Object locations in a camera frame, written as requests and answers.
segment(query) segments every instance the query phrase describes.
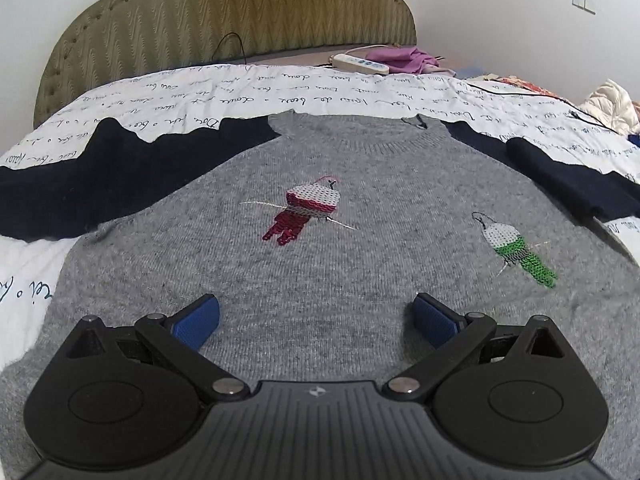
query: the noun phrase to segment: wall switch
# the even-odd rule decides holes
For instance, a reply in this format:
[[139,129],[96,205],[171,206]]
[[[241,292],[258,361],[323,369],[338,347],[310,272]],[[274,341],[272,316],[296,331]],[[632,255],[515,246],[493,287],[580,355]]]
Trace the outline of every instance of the wall switch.
[[571,3],[580,9],[584,9],[584,1],[585,0],[571,0]]
[[590,12],[591,14],[596,13],[596,4],[593,0],[584,0],[584,10]]

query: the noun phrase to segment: power strip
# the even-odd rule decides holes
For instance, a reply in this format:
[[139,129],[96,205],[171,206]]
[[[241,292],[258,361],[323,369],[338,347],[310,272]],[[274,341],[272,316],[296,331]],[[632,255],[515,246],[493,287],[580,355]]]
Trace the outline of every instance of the power strip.
[[336,54],[331,58],[334,68],[347,72],[360,72],[362,74],[387,75],[389,67],[382,63],[362,59],[361,57],[349,56],[349,54]]

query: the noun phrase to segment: pink cloth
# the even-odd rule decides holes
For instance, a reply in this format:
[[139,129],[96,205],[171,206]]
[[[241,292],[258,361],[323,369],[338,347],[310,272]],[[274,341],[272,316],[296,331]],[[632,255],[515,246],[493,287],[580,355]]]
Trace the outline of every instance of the pink cloth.
[[387,65],[391,74],[421,74],[426,67],[439,66],[431,54],[421,51],[416,46],[378,48],[369,52],[367,59]]

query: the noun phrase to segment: gold patterned headboard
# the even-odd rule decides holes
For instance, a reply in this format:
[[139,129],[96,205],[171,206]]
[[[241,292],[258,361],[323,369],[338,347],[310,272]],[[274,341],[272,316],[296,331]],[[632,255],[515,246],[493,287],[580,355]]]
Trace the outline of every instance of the gold patterned headboard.
[[36,99],[34,127],[91,88],[240,56],[314,46],[415,44],[402,0],[99,0],[58,40]]

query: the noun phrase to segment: white bed sheet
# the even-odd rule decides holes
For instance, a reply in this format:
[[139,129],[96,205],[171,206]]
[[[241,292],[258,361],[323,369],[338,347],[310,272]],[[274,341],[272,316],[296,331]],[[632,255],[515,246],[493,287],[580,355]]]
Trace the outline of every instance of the white bed sheet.
[[[474,84],[492,92],[532,93],[497,82]],[[420,113],[462,120],[476,132],[503,142],[524,137],[554,160],[603,173],[617,171],[640,182],[640,148],[575,119],[572,108],[559,100],[494,96],[438,75],[382,77],[327,68],[229,64],[149,74],[91,90],[8,150],[0,157],[0,166],[22,169],[76,158],[104,117],[116,118],[151,142],[162,134],[216,128],[224,117],[250,118],[291,109],[315,115],[402,118]],[[640,262],[640,220],[618,219],[607,226]],[[0,370],[36,341],[75,241],[27,244],[0,237]],[[40,294],[32,292],[41,282],[50,294],[45,287]]]

